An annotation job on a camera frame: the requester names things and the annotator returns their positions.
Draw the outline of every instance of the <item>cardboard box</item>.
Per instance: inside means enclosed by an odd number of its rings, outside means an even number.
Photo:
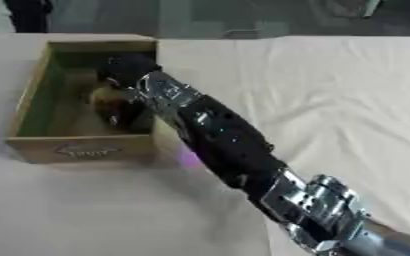
[[[6,143],[30,163],[152,155],[153,118],[135,124],[137,132],[129,134],[105,124],[79,95],[97,85],[95,68],[108,56],[140,52],[155,58],[156,47],[150,39],[49,42],[17,106]]]

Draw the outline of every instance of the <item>gray floor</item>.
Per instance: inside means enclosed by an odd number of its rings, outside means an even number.
[[[161,38],[410,36],[410,0],[387,0],[368,19],[331,15],[325,1],[53,0],[50,30]]]

